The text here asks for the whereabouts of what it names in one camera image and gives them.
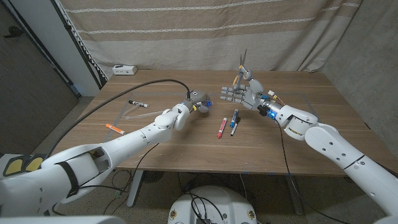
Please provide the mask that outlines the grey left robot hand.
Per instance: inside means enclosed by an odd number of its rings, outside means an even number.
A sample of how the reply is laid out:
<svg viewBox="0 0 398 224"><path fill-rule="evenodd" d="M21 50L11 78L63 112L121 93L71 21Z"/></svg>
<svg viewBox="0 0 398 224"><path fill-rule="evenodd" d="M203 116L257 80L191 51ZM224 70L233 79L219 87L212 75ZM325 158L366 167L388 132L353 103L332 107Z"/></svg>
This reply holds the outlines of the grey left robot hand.
<svg viewBox="0 0 398 224"><path fill-rule="evenodd" d="M188 99L184 101L184 104L190 111L207 113L209 112L209 106L211 106L211 100L206 92L192 90Z"/></svg>

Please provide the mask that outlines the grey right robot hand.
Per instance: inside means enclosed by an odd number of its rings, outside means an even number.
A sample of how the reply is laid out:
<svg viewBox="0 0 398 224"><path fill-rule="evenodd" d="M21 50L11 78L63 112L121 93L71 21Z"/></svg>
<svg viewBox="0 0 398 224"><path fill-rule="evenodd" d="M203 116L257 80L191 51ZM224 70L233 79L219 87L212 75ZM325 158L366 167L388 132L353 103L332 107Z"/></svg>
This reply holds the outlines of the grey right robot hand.
<svg viewBox="0 0 398 224"><path fill-rule="evenodd" d="M223 87L220 98L242 104L249 110L258 110L262 116L275 119L284 106L277 101L277 96L269 97L264 94L263 85L252 77L252 71L240 66L239 73L234 79L232 87Z"/></svg>

